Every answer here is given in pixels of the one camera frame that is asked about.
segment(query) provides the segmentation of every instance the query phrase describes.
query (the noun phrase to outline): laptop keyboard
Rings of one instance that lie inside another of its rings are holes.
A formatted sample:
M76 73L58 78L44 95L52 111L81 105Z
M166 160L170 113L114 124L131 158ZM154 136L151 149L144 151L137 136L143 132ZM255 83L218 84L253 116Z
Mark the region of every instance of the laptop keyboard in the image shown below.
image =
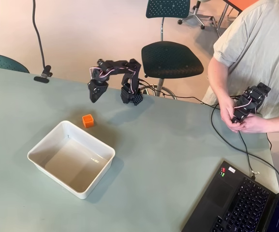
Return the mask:
M211 232L254 232L263 214L269 192L244 178L224 217L218 217Z

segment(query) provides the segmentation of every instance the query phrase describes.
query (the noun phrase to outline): beige floor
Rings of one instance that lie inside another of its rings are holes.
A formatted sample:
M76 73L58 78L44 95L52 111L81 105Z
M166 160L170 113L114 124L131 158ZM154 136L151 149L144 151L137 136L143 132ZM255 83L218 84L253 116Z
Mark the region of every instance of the beige floor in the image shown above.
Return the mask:
M143 46L160 40L160 18L145 17L147 0L37 0L36 22L40 31L45 60L54 77L87 83L88 69L103 59L131 59L141 62ZM23 63L31 73L41 73L40 52L31 23L32 1L13 4L0 0L0 54ZM223 0L203 3L200 14L214 15L218 20ZM235 18L234 10L226 17L226 28ZM205 71L199 76L166 80L164 85L176 95L202 98L208 87L207 65L218 39L215 29L206 22L201 30L194 19L183 25L167 18L164 39L188 46L202 62ZM120 88L122 76L112 76L110 87ZM157 80L148 78L156 84ZM273 158L279 169L279 133L270 135Z

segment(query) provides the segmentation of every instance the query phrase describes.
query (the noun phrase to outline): sticker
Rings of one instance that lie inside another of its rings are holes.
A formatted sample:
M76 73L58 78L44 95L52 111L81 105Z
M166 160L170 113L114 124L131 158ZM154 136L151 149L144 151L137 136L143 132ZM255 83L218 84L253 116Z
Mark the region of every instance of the sticker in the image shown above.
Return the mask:
M232 173L236 172L236 170L234 168L232 168L232 167L229 167L228 170L230 170Z

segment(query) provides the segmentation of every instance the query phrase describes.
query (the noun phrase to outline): orange cube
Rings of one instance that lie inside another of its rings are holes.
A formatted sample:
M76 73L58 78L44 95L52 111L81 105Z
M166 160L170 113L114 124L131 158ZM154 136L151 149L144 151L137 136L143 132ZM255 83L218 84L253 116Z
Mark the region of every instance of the orange cube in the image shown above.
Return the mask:
M94 120L92 115L84 115L82 117L82 122L85 128L93 127L94 126Z

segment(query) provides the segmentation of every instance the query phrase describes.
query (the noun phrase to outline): robotic arm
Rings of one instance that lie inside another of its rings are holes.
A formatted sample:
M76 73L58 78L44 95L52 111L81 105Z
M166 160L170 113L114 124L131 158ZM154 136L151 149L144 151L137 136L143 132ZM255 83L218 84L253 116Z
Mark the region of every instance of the robotic arm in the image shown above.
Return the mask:
M110 75L122 73L124 74L121 88L121 98L123 103L128 104L129 102L133 102L134 105L138 105L143 100L138 80L141 64L135 59L131 59L130 62L127 62L126 60L103 61L100 59L97 61L97 64L97 67L90 68L91 81L88 83L90 99L93 103L106 92L108 88L107 81L109 80Z

